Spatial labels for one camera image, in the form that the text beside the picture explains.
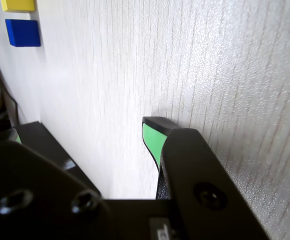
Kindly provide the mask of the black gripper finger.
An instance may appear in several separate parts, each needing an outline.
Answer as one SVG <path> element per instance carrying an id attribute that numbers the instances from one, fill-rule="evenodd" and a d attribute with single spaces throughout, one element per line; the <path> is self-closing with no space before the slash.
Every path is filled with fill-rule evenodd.
<path id="1" fill-rule="evenodd" d="M 200 132 L 157 116 L 143 142 L 163 175 L 182 240 L 266 240 L 268 235 Z"/>
<path id="2" fill-rule="evenodd" d="M 0 132 L 0 240 L 108 240 L 108 213 L 89 185 Z"/>

